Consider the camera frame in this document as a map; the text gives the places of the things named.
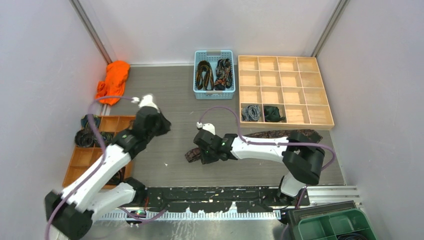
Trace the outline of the brown paisley patterned tie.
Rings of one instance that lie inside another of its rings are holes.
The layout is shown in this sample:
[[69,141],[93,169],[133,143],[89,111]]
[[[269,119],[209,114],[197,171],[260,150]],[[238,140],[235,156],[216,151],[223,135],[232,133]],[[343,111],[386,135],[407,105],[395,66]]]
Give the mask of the brown paisley patterned tie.
[[[319,143],[323,136],[319,134],[316,130],[313,129],[299,129],[299,130],[266,130],[266,131],[259,131],[254,133],[249,133],[246,135],[246,137],[249,138],[261,138],[261,139],[275,139],[279,137],[290,137],[294,133],[299,133],[308,139],[309,142],[312,143]],[[207,163],[204,163],[201,157],[201,151],[198,147],[193,148],[189,150],[185,155],[185,159],[189,163],[194,162],[201,162],[202,165],[205,165]]]

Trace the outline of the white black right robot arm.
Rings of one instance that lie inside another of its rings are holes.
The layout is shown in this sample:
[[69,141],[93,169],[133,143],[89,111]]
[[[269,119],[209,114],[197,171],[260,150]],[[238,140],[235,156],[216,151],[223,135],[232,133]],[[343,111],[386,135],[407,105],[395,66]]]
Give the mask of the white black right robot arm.
[[279,138],[254,138],[236,133],[220,137],[211,123],[197,122],[196,127],[198,133],[193,142],[200,150],[203,164],[245,159],[284,164],[288,173],[281,178],[276,194],[283,205],[291,205],[301,189],[320,181],[325,151],[299,132]]

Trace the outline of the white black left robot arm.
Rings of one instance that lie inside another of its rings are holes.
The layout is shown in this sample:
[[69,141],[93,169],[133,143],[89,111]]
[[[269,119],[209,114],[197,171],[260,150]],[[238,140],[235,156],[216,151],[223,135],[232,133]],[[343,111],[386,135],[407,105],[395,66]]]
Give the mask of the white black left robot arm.
[[47,224],[44,238],[50,239],[51,227],[55,227],[69,240],[84,237],[93,222],[104,214],[126,204],[141,206],[146,200],[145,186],[136,179],[128,178],[115,188],[101,192],[104,185],[123,167],[144,151],[154,137],[167,134],[171,123],[154,102],[152,94],[128,97],[138,105],[135,121],[130,128],[116,134],[106,145],[96,126],[93,106],[87,114],[92,133],[98,140],[101,156],[77,180],[60,192],[52,190],[44,198]]

